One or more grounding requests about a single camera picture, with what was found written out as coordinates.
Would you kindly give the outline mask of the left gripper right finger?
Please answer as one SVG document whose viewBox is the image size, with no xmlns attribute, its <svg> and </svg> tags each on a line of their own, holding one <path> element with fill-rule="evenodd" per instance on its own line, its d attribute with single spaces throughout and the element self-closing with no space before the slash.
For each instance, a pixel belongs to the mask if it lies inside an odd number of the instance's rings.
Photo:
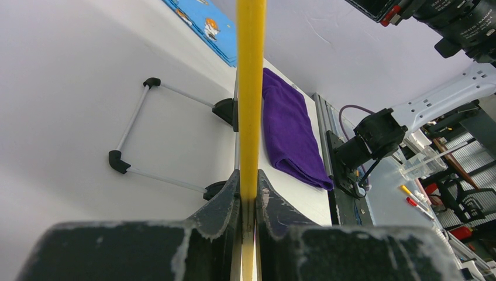
<svg viewBox="0 0 496 281">
<path fill-rule="evenodd" d="M 446 245 L 422 227 L 320 226 L 258 174 L 260 280 L 462 280 Z"/>
</svg>

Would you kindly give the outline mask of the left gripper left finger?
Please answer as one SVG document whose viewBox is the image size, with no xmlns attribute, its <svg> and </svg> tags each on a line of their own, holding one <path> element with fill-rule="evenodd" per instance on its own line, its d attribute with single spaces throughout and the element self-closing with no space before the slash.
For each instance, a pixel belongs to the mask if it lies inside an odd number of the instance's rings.
<svg viewBox="0 0 496 281">
<path fill-rule="evenodd" d="M 52 226 L 18 280 L 239 280 L 240 173 L 182 221 L 87 221 Z"/>
</svg>

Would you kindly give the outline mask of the yellow framed whiteboard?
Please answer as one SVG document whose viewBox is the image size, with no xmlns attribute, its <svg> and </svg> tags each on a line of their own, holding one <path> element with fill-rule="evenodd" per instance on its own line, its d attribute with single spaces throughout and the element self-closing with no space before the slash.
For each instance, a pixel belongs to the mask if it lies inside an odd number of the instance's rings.
<svg viewBox="0 0 496 281">
<path fill-rule="evenodd" d="M 243 280 L 252 280 L 266 2 L 238 1 L 236 8 L 240 202 L 242 208 L 241 277 Z"/>
</svg>

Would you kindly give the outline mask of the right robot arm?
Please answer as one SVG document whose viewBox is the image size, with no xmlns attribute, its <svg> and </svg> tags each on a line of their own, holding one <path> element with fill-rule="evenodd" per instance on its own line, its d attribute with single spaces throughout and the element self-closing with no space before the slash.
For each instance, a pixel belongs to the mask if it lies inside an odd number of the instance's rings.
<svg viewBox="0 0 496 281">
<path fill-rule="evenodd" d="M 427 122 L 495 93 L 494 1 L 353 1 L 353 6 L 383 26 L 414 18 L 440 36 L 439 55 L 465 54 L 471 62 L 451 77 L 434 78 L 418 95 L 362 119 L 354 136 L 332 152 L 343 167 L 381 160 Z"/>
</svg>

